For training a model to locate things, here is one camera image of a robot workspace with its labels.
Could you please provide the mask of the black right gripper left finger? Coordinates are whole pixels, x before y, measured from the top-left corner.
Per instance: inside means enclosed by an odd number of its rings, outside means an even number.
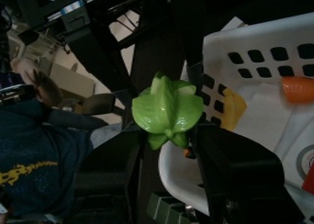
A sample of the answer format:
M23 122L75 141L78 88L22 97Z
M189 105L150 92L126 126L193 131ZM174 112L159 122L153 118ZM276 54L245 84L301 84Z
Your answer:
M71 217L110 211L135 224L143 131L129 125L83 161L75 175Z

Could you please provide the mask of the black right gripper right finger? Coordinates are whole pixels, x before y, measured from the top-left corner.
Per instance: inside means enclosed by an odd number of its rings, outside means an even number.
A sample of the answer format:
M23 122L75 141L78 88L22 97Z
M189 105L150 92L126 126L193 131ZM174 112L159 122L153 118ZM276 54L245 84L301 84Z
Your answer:
M305 224L281 160L254 140L201 124L193 130L210 224Z

